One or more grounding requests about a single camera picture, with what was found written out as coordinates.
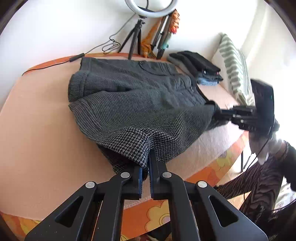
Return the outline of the right hand grey glove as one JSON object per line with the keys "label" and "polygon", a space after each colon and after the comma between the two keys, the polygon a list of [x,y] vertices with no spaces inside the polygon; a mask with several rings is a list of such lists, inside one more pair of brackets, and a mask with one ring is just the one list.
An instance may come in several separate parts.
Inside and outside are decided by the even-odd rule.
{"label": "right hand grey glove", "polygon": [[277,154],[284,144],[285,141],[279,139],[276,132],[268,137],[259,133],[249,133],[251,153],[256,154],[260,165],[263,165],[269,157]]}

